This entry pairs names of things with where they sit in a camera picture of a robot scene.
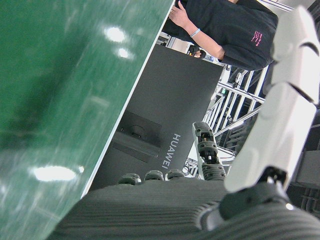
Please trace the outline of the right robot hand grey white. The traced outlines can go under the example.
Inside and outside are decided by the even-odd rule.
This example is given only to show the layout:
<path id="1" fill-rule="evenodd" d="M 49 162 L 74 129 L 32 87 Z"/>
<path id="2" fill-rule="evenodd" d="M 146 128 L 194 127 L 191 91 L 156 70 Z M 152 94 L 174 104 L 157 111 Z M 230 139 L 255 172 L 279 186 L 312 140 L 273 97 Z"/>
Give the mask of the right robot hand grey white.
<path id="1" fill-rule="evenodd" d="M 203 177 L 179 170 L 127 174 L 89 192 L 49 235 L 51 240 L 317 240 L 320 222 L 286 194 L 319 103 L 320 44 L 303 7 L 279 18 L 271 88 L 223 176 L 209 163 L 212 134 L 193 125 Z"/>

